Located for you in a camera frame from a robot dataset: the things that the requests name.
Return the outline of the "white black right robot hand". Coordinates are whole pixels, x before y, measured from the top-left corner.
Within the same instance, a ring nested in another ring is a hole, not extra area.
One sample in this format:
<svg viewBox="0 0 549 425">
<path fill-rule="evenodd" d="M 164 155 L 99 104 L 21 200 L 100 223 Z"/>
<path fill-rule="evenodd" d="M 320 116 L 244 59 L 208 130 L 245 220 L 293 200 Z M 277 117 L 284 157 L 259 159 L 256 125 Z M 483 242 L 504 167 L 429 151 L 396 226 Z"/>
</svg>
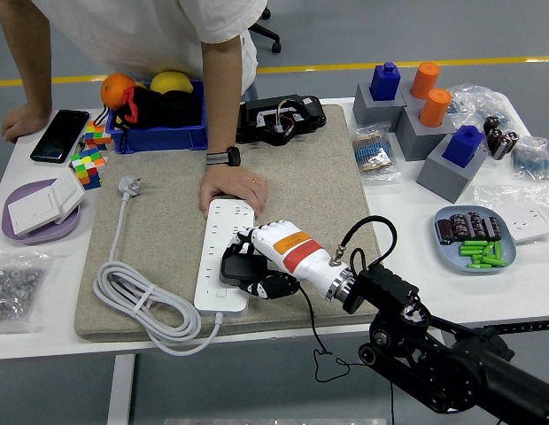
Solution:
<svg viewBox="0 0 549 425">
<path fill-rule="evenodd" d="M 221 258 L 220 281 L 262 299 L 287 297 L 307 281 L 329 301 L 345 301 L 354 283 L 349 266 L 286 220 L 237 232 Z"/>
</svg>

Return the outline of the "person's right hand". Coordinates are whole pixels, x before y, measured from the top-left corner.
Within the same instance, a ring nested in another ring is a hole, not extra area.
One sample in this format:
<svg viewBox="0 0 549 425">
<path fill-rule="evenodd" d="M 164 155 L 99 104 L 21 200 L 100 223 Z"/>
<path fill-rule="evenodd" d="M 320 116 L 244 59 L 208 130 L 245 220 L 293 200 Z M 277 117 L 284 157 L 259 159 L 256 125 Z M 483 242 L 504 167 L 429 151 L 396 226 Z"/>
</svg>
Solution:
<svg viewBox="0 0 549 425">
<path fill-rule="evenodd" d="M 6 142 L 16 143 L 22 136 L 31 135 L 43 129 L 49 122 L 50 107 L 23 104 L 10 109 L 2 121 L 2 136 Z"/>
</svg>

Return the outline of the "person's left hand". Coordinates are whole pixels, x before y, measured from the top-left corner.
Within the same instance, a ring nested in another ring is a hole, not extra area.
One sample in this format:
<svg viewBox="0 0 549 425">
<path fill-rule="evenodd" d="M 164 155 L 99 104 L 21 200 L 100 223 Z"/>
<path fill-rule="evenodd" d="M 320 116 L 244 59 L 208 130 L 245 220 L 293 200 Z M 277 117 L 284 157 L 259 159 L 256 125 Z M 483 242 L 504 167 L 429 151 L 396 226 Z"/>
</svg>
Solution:
<svg viewBox="0 0 549 425">
<path fill-rule="evenodd" d="M 244 200 L 259 217 L 268 199 L 268 180 L 244 166 L 208 166 L 200 182 L 199 208 L 208 216 L 214 197 L 219 195 L 238 197 Z"/>
</svg>

